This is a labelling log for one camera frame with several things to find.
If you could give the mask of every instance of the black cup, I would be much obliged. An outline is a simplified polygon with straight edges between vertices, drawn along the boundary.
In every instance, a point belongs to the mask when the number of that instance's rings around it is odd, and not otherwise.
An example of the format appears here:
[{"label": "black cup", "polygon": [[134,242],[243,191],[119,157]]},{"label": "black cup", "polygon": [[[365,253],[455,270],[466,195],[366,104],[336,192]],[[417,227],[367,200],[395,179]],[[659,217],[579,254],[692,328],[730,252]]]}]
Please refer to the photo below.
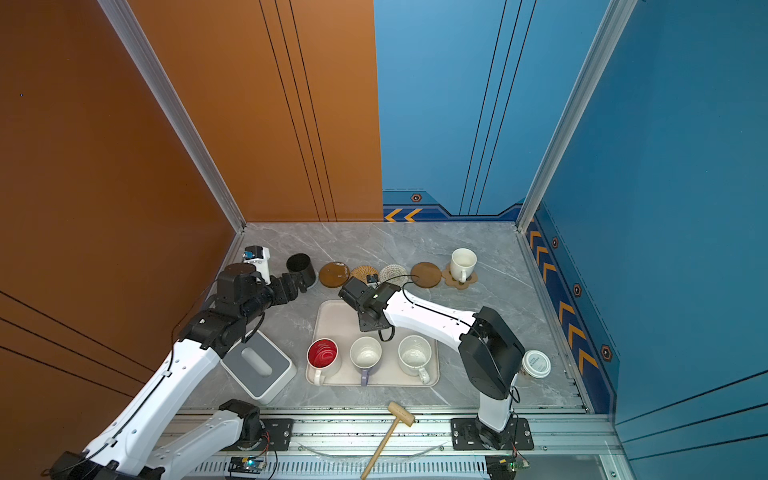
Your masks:
[{"label": "black cup", "polygon": [[306,288],[315,284],[315,268],[312,266],[312,260],[306,253],[296,253],[291,255],[286,261],[286,268],[291,273],[298,273]]}]

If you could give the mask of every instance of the black mounting plate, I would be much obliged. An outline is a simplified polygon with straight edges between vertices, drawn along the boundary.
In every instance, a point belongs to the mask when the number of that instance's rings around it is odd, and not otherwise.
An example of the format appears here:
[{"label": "black mounting plate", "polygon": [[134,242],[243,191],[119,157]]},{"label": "black mounting plate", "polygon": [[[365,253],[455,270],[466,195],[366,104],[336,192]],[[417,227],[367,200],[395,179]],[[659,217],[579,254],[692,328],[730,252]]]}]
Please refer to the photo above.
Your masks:
[{"label": "black mounting plate", "polygon": [[[291,436],[293,435],[293,419],[261,419],[264,429],[270,433],[270,451],[285,452],[288,450]],[[242,456],[258,455],[266,448],[266,439],[260,440],[257,444],[248,445],[248,450],[240,450],[239,443],[226,447],[227,452],[239,452]]]},{"label": "black mounting plate", "polygon": [[[511,437],[501,450],[512,450],[512,439],[515,441],[517,450],[533,450],[533,436],[527,419],[518,416],[509,419],[509,424],[502,435],[504,433],[511,433]],[[454,450],[491,450],[483,445],[475,426],[475,419],[451,419],[451,435]]]}]

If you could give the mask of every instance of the beige tray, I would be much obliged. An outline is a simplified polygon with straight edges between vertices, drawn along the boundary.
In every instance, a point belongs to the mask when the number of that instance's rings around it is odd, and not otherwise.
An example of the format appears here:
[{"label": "beige tray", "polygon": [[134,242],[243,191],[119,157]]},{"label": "beige tray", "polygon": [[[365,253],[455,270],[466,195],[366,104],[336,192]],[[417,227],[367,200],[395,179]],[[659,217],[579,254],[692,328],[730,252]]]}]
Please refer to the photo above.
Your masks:
[{"label": "beige tray", "polygon": [[[384,338],[389,337],[389,331],[382,332]],[[427,363],[427,372],[430,381],[424,385],[418,376],[410,376],[400,369],[397,358],[397,347],[402,339],[408,335],[418,335],[410,329],[395,329],[395,338],[389,342],[380,342],[382,345],[382,358],[379,360],[377,370],[371,373],[368,386],[434,386],[440,379],[438,368],[437,342],[434,339],[424,337],[432,347],[432,358]],[[312,339],[329,338],[339,346],[341,354],[341,369],[334,376],[326,378],[323,385],[327,386],[360,386],[360,372],[349,359],[349,349],[361,336],[370,336],[379,339],[376,332],[360,332],[357,321],[357,312],[347,305],[344,300],[327,300],[317,310],[317,323],[315,323],[315,335]],[[315,375],[315,369],[306,366],[306,381],[312,383],[310,378]]]}]

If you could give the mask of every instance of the ventilation grille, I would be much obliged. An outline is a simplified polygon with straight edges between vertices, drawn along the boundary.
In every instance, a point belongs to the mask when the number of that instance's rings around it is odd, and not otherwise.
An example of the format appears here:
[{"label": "ventilation grille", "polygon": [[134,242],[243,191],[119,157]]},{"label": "ventilation grille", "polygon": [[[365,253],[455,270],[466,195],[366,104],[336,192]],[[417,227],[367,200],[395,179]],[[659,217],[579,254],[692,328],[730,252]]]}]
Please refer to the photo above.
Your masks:
[{"label": "ventilation grille", "polygon": [[[187,476],[205,477],[227,474],[229,459],[215,462],[203,462],[197,466]],[[326,462],[318,458],[298,457],[289,460],[282,460],[277,464],[277,471],[273,478],[360,478],[360,474],[365,470],[367,462],[364,461],[334,461]],[[235,474],[241,478],[267,478],[275,468],[275,461],[267,462],[264,473],[259,475]],[[461,457],[438,457],[415,460],[406,463],[376,463],[371,471],[372,474],[391,475],[393,478],[401,478],[404,475],[413,475],[418,477],[458,477],[471,474],[471,477],[477,478],[478,474],[485,474],[485,460],[482,457],[461,456]]]}]

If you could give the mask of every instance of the white ceramic mug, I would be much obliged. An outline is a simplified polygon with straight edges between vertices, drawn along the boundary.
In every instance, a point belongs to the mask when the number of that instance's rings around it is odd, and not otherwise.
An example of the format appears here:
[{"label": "white ceramic mug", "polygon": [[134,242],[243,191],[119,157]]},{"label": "white ceramic mug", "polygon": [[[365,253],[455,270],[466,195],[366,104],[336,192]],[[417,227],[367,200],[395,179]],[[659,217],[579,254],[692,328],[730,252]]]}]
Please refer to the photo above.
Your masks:
[{"label": "white ceramic mug", "polygon": [[454,280],[464,283],[467,281],[475,264],[478,262],[478,256],[469,248],[457,248],[451,254],[451,276]]},{"label": "white ceramic mug", "polygon": [[[331,353],[326,351],[327,356],[324,356],[324,358],[321,359],[319,357],[318,350],[321,348],[327,349],[330,346],[333,347],[331,350],[333,354],[331,355]],[[321,386],[326,381],[326,378],[334,376],[339,372],[339,369],[341,368],[341,355],[339,354],[339,346],[336,345],[336,342],[331,339],[315,340],[306,351],[306,362],[315,369],[315,375],[313,376],[312,383],[317,386]]]},{"label": "white ceramic mug", "polygon": [[429,383],[426,366],[432,359],[432,347],[422,336],[411,335],[402,339],[397,347],[400,368],[411,376],[418,376],[424,385]]},{"label": "white ceramic mug", "polygon": [[368,386],[368,378],[382,358],[382,346],[377,339],[362,336],[349,349],[349,358],[360,371],[360,386]]}]

